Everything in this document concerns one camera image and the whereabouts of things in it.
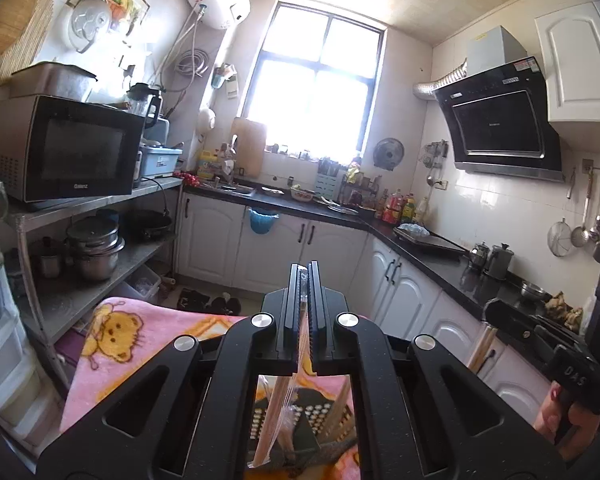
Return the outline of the plastic drawer tower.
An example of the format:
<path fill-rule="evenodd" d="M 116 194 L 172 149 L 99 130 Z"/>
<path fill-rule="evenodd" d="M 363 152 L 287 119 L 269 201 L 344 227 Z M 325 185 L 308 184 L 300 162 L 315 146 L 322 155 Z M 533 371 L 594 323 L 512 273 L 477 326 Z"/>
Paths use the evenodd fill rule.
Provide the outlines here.
<path fill-rule="evenodd" d="M 7 206 L 0 181 L 0 209 Z M 0 427 L 33 457 L 59 434 L 60 396 L 21 322 L 0 251 Z"/>

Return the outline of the blue plastic box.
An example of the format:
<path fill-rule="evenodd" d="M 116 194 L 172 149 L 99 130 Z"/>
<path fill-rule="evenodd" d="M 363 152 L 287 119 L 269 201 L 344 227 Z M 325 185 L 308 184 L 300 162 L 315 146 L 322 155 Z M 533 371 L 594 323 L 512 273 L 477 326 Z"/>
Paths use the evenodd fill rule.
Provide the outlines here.
<path fill-rule="evenodd" d="M 180 148 L 153 148 L 142 146 L 140 148 L 140 177 L 158 178 L 170 177 L 175 171 L 176 164 L 183 151 Z"/>

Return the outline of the black kettle pot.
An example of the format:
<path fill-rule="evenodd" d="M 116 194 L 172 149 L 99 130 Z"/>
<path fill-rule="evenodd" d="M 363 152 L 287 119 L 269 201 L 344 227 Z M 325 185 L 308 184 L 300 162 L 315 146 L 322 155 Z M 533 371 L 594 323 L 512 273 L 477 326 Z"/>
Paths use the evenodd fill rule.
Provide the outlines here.
<path fill-rule="evenodd" d="M 494 280 L 505 281 L 509 265 L 512 263 L 514 255 L 515 254 L 509 249 L 509 244 L 502 243 L 493 245 L 489 257 L 486 259 L 483 273 Z"/>

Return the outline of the wooden cutting board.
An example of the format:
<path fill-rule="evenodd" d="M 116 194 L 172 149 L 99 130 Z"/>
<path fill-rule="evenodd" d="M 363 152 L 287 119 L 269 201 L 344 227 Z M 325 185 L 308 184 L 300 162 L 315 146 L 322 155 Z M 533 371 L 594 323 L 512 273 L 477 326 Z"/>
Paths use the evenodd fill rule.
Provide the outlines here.
<path fill-rule="evenodd" d="M 260 122 L 236 117 L 233 120 L 232 145 L 236 152 L 238 174 L 247 178 L 260 176 L 266 141 L 265 126 Z"/>

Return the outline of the black microwave oven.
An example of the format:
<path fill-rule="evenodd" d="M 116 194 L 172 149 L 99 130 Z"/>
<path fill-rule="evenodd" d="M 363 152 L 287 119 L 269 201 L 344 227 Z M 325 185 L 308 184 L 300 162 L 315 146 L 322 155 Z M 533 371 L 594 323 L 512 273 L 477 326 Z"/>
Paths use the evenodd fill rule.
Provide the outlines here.
<path fill-rule="evenodd" d="M 58 96 L 0 104 L 0 180 L 21 203 L 128 195 L 145 119 Z"/>

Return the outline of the chopsticks pair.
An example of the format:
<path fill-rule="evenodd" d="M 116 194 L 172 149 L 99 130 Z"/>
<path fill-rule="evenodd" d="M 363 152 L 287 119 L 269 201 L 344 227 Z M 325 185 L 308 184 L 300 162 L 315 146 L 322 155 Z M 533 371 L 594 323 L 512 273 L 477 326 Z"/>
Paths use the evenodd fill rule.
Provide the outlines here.
<path fill-rule="evenodd" d="M 291 353 L 291 374 L 276 378 L 273 392 L 268 399 L 268 410 L 262 426 L 259 442 L 250 467 L 263 466 L 270 461 L 275 441 L 283 437 L 282 447 L 292 445 L 294 413 L 291 400 L 298 376 L 302 374 L 303 359 L 309 353 L 309 272 L 305 266 L 293 264 L 284 301 L 284 318 L 280 321 L 283 343 Z"/>
<path fill-rule="evenodd" d="M 346 376 L 342 387 L 336 396 L 335 402 L 332 404 L 324 422 L 322 430 L 317 435 L 317 441 L 321 444 L 325 442 L 335 441 L 340 435 L 340 422 L 342 414 L 346 410 L 347 400 L 350 394 L 351 384 L 350 378 Z"/>
<path fill-rule="evenodd" d="M 498 330 L 489 323 L 484 323 L 482 332 L 467 362 L 467 367 L 475 375 L 485 368 L 490 368 L 502 353 L 502 345 L 496 340 Z"/>

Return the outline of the round woven tray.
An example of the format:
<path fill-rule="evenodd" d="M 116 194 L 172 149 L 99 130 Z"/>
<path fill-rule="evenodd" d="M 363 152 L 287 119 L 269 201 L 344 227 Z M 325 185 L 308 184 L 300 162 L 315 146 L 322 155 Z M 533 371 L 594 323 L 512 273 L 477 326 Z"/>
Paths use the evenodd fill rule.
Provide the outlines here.
<path fill-rule="evenodd" d="M 0 0 L 0 86 L 30 66 L 50 30 L 54 0 Z"/>

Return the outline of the pink cartoon blanket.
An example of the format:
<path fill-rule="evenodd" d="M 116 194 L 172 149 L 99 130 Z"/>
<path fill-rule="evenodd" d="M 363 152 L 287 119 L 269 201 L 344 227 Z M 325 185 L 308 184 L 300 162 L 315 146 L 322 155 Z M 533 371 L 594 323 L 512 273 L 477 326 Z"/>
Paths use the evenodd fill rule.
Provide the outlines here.
<path fill-rule="evenodd" d="M 105 300 L 60 431 L 59 479 L 361 474 L 350 378 L 315 373 L 306 302 L 288 292 L 251 318 Z"/>

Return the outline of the steel pot stack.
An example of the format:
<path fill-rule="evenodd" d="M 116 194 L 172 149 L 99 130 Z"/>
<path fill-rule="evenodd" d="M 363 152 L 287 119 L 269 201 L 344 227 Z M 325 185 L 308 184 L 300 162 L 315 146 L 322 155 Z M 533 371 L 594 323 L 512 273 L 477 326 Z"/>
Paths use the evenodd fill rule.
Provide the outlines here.
<path fill-rule="evenodd" d="M 85 217 L 66 229 L 66 245 L 73 264 L 84 280 L 109 280 L 117 269 L 125 239 L 119 223 L 102 216 Z"/>

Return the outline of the dark green utensil basket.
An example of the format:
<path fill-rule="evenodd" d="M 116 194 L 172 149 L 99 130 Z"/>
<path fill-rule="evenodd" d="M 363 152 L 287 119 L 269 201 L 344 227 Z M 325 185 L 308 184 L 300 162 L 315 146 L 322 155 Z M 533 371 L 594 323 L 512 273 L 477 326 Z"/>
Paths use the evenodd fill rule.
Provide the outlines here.
<path fill-rule="evenodd" d="M 250 467 L 254 452 L 259 442 L 268 399 L 273 388 L 264 384 L 257 388 L 256 403 L 251 412 L 249 426 L 247 467 Z M 292 445 L 283 448 L 283 437 L 279 437 L 271 450 L 270 461 L 254 469 L 287 469 L 302 471 L 312 466 L 321 466 L 336 463 L 338 458 L 349 448 L 358 443 L 356 435 L 355 416 L 350 403 L 350 394 L 346 410 L 340 422 L 340 435 L 335 441 L 321 444 L 317 435 L 324 426 L 327 414 L 336 400 L 336 396 L 325 396 L 321 391 L 312 388 L 300 387 L 294 390 L 291 400 L 291 409 L 294 413 L 294 429 L 292 432 Z"/>

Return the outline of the black range hood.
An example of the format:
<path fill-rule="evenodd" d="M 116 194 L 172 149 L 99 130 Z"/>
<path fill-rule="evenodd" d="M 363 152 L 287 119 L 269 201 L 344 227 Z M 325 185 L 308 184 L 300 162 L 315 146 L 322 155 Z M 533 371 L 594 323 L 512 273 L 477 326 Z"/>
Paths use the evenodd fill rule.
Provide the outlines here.
<path fill-rule="evenodd" d="M 434 90 L 455 167 L 473 174 L 562 182 L 562 144 L 548 122 L 536 58 L 490 68 Z"/>

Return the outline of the blue hanging trash bin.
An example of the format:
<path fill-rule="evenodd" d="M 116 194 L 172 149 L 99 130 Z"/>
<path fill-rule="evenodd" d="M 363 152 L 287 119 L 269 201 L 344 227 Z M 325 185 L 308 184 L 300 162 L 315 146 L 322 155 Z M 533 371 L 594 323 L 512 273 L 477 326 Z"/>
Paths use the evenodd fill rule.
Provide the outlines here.
<path fill-rule="evenodd" d="M 279 214 L 276 214 L 276 212 L 249 208 L 249 225 L 254 234 L 268 234 L 278 218 Z"/>

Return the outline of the metal storage shelf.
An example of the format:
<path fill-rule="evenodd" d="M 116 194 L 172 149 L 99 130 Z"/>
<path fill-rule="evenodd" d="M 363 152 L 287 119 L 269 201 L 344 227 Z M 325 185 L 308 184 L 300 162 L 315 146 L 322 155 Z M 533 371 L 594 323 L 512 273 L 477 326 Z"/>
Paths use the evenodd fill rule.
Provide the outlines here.
<path fill-rule="evenodd" d="M 74 367 L 56 344 L 68 330 L 175 238 L 168 192 L 176 177 L 145 178 L 129 195 L 12 202 L 6 223 L 16 240 L 24 296 L 16 301 L 46 372 L 65 396 Z"/>

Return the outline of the round wall fan vent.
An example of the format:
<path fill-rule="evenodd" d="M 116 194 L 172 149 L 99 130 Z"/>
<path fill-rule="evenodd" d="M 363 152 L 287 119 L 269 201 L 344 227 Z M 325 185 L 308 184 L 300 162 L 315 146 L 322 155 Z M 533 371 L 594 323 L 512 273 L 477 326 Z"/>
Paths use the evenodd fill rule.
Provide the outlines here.
<path fill-rule="evenodd" d="M 395 138 L 382 139 L 374 147 L 374 166 L 383 170 L 393 171 L 402 162 L 404 154 L 404 145 L 401 141 Z"/>

